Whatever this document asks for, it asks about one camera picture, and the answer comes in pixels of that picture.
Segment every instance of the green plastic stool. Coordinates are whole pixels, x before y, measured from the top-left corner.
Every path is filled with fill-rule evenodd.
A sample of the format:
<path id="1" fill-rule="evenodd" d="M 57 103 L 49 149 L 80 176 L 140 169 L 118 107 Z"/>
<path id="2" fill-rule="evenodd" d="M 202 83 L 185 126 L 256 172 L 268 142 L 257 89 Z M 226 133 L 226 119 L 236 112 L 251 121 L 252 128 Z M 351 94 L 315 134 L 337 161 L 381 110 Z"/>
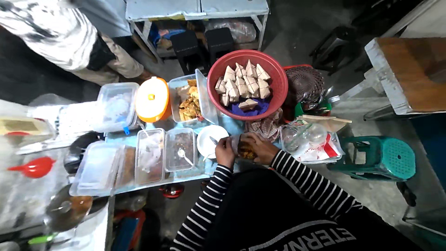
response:
<path id="1" fill-rule="evenodd" d="M 404 141 L 384 136 L 350 137 L 339 141 L 346 154 L 336 163 L 327 165 L 329 170 L 361 180 L 406 181 L 415 174 L 415 154 Z M 348 153 L 349 143 L 355 147 L 353 156 Z M 357 152 L 365 152 L 364 164 L 355 164 Z"/>

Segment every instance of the blue clip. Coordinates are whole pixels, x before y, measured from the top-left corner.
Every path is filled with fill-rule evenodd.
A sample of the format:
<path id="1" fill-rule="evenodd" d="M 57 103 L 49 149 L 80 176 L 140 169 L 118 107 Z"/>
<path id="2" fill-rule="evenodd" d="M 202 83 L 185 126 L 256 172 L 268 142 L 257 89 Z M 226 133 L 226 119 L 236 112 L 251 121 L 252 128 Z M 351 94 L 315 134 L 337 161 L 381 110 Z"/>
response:
<path id="1" fill-rule="evenodd" d="M 128 126 L 124 127 L 124 132 L 125 132 L 125 135 L 130 134 L 130 130 L 128 129 Z"/>

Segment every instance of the hand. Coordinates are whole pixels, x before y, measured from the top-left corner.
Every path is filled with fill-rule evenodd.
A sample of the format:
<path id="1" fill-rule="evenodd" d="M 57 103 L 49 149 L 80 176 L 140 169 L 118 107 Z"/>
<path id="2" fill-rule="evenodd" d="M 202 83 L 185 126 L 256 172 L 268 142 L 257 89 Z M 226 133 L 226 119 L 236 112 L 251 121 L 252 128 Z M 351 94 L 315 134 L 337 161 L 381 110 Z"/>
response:
<path id="1" fill-rule="evenodd" d="M 245 133 L 240 137 L 240 140 L 251 145 L 258 156 L 254 161 L 263 165 L 271 165 L 273 158 L 279 151 L 279 148 L 273 145 L 269 140 L 256 133 Z"/>
<path id="2" fill-rule="evenodd" d="M 227 168 L 234 168 L 235 154 L 232 150 L 232 140 L 230 137 L 220 139 L 217 147 L 215 148 L 215 156 L 217 157 L 217 163 L 224 165 Z"/>

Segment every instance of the bowl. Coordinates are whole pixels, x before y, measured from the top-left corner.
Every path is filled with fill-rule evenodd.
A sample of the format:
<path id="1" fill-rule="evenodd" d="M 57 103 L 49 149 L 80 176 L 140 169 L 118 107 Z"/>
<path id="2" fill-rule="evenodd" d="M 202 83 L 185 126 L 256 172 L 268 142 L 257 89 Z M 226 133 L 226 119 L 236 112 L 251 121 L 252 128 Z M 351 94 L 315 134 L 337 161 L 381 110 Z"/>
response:
<path id="1" fill-rule="evenodd" d="M 248 59 L 251 60 L 251 63 L 254 65 L 260 64 L 271 77 L 267 82 L 271 90 L 272 99 L 269 103 L 268 110 L 257 116 L 240 116 L 229 112 L 225 106 L 220 104 L 220 97 L 215 90 L 217 79 L 224 75 L 228 65 L 232 69 L 235 69 L 235 63 L 239 63 L 241 66 L 245 67 L 248 63 Z M 214 63 L 207 75 L 207 92 L 209 97 L 211 97 L 212 103 L 214 103 L 217 109 L 222 113 L 237 120 L 259 120 L 268 117 L 273 112 L 277 111 L 282 106 L 283 102 L 285 102 L 288 93 L 288 78 L 282 66 L 280 66 L 280 64 L 271 56 L 256 50 L 236 50 L 224 55 Z"/>
<path id="2" fill-rule="evenodd" d="M 208 156 L 208 159 L 215 159 L 215 147 L 216 145 L 211 141 L 210 137 L 213 137 L 216 141 L 222 138 L 228 137 L 227 131 L 218 125 L 210 125 L 203 128 L 197 137 L 197 148 L 203 157 Z"/>

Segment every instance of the black plastic stool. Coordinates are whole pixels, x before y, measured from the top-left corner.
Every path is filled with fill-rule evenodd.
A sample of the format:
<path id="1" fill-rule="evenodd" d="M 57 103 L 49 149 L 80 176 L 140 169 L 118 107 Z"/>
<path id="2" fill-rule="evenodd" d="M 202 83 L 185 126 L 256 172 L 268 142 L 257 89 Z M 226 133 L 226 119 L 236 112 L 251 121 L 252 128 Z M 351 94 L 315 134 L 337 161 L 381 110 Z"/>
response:
<path id="1" fill-rule="evenodd" d="M 198 44 L 198 39 L 194 31 L 187 30 L 183 33 L 173 35 L 170 37 L 170 40 L 172 41 L 173 50 L 185 75 L 193 74 L 195 68 L 199 66 L 204 67 L 204 72 L 209 71 L 209 65 Z"/>
<path id="2" fill-rule="evenodd" d="M 234 50 L 234 39 L 228 27 L 208 30 L 205 33 L 211 66 L 226 53 Z"/>
<path id="3" fill-rule="evenodd" d="M 354 29 L 336 27 L 310 53 L 310 57 L 313 57 L 313 68 L 328 71 L 330 76 L 350 64 L 361 54 L 361 45 L 355 40 Z"/>

